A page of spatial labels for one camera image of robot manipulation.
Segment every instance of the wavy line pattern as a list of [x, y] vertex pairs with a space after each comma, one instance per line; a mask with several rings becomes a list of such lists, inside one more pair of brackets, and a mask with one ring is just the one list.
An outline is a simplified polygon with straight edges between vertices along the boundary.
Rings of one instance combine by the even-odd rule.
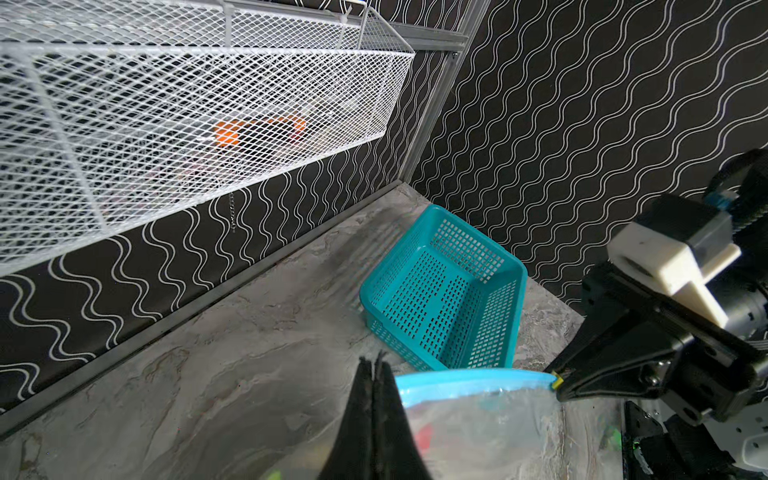
[[768, 0], [494, 0], [412, 183], [578, 309], [618, 227], [768, 143], [767, 16]]
[[0, 278], [0, 413], [395, 180], [442, 60], [416, 55], [377, 141]]

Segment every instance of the metal chain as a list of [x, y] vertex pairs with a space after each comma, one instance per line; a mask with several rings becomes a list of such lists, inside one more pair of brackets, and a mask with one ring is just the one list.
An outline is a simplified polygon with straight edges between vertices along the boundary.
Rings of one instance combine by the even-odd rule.
[[235, 193], [230, 192], [230, 219], [232, 220], [231, 230], [235, 229]]

